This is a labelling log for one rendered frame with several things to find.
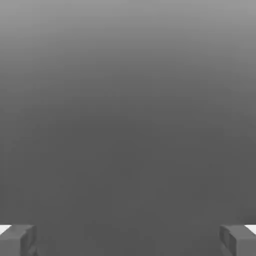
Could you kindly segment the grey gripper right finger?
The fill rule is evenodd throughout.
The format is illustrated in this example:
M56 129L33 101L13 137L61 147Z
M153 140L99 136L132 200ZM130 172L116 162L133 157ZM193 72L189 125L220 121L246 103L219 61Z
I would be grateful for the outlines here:
M221 225L222 256L256 256L256 224Z

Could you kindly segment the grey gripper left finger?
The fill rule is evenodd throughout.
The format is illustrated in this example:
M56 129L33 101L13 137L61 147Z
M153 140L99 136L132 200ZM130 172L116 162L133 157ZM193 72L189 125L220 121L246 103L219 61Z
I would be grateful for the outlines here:
M0 224L0 256L38 256L37 227Z

